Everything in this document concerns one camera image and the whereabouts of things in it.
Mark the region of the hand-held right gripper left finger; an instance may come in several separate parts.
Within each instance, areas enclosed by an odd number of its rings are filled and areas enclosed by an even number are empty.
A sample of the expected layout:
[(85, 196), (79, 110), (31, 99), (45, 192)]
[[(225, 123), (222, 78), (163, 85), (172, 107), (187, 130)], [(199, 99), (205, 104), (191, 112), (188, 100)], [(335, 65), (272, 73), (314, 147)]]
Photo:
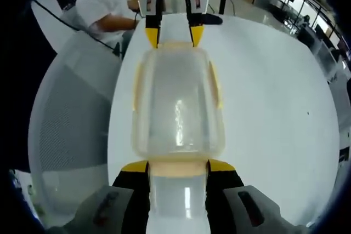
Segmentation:
[(148, 161), (125, 165), (111, 186), (78, 209), (78, 233), (145, 233), (150, 211)]

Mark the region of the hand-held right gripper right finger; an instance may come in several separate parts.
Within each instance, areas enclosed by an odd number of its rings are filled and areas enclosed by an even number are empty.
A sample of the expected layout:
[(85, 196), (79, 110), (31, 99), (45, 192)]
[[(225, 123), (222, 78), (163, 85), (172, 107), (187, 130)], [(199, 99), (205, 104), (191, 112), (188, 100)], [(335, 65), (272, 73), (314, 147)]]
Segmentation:
[(286, 233), (279, 206), (244, 185), (229, 163), (207, 161), (206, 210), (211, 233)]

